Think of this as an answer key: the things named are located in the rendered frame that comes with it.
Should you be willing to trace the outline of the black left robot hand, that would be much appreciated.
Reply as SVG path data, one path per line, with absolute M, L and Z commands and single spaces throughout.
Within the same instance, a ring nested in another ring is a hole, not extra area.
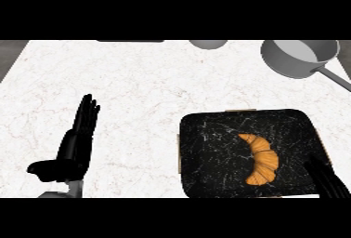
M 73 128 L 68 130 L 55 160 L 34 162 L 29 172 L 43 182 L 82 180 L 89 171 L 93 133 L 101 106 L 92 95 L 83 96 L 77 109 Z

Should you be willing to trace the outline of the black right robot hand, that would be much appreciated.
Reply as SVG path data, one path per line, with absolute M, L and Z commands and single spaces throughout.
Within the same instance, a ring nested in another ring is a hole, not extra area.
M 334 169 L 318 159 L 310 157 L 304 163 L 304 168 L 313 178 L 321 198 L 351 198 L 349 191 Z

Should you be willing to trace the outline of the black marble tray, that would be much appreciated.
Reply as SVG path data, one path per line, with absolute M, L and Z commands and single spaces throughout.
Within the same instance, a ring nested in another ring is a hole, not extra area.
M 279 155 L 275 180 L 250 185 L 254 154 L 241 139 L 253 134 L 270 143 Z M 294 109 L 244 112 L 201 112 L 180 123 L 182 182 L 191 198 L 256 198 L 315 194 L 304 169 L 312 157 L 329 157 L 306 113 Z

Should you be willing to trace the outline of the grey round bowl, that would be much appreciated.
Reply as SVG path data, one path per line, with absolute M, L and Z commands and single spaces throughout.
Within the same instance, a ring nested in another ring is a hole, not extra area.
M 223 47 L 226 40 L 191 40 L 191 44 L 200 49 L 211 50 Z

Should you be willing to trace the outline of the grey metal pot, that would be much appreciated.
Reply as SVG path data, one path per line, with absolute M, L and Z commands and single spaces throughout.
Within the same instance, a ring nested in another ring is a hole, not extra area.
M 265 40 L 262 46 L 263 61 L 276 73 L 294 79 L 321 73 L 351 92 L 351 83 L 325 67 L 340 52 L 338 40 Z

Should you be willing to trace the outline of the golden brown croissant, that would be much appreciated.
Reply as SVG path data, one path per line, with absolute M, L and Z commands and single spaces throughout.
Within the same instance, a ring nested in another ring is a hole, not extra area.
M 281 158 L 266 138 L 254 134 L 241 134 L 239 137 L 248 143 L 254 158 L 254 169 L 245 182 L 263 186 L 275 181 Z

